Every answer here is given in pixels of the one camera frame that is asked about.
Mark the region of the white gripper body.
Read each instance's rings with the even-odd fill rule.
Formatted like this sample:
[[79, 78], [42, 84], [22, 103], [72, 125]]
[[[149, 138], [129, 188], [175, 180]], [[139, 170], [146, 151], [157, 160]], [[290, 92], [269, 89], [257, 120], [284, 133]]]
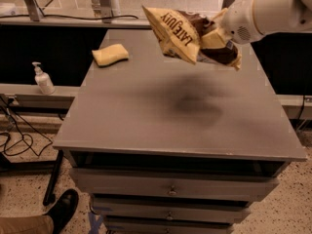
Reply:
[[255, 0], [234, 1], [221, 21], [222, 27], [238, 44], [248, 44], [263, 38], [254, 21], [254, 2]]

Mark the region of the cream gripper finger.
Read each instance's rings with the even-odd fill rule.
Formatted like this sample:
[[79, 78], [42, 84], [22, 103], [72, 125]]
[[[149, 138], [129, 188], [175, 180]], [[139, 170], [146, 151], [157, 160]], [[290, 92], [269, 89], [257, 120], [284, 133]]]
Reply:
[[228, 35], [222, 28], [217, 28], [201, 37], [203, 49], [221, 49], [226, 46]]
[[227, 8], [223, 8], [220, 12], [214, 15], [214, 17], [212, 18], [212, 21], [215, 24], [221, 25], [227, 11], [228, 11]]

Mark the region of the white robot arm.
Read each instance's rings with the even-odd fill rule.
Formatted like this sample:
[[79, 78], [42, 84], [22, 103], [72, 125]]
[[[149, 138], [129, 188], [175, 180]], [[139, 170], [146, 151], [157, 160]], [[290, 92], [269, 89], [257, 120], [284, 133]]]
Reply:
[[236, 0], [212, 22], [201, 37], [204, 49], [221, 49], [228, 41], [248, 44], [278, 32], [310, 31], [312, 0]]

